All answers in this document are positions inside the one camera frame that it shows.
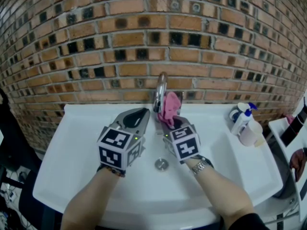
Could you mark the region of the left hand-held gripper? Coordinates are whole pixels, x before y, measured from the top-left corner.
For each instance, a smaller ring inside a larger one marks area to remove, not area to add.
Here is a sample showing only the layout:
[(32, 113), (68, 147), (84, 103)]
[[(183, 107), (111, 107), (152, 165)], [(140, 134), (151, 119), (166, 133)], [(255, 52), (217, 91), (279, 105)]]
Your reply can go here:
[(131, 166), (145, 150), (144, 134), (150, 116), (148, 108), (129, 109), (104, 127), (97, 140), (100, 162), (120, 171)]

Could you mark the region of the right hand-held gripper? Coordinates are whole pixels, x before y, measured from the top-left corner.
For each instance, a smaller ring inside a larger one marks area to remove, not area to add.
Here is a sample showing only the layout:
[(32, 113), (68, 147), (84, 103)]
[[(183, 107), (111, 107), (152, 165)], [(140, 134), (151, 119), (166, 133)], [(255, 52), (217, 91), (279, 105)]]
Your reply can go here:
[(174, 116), (174, 129), (165, 122), (160, 121), (165, 147), (180, 163), (199, 154), (201, 147), (199, 135), (195, 126), (182, 116)]

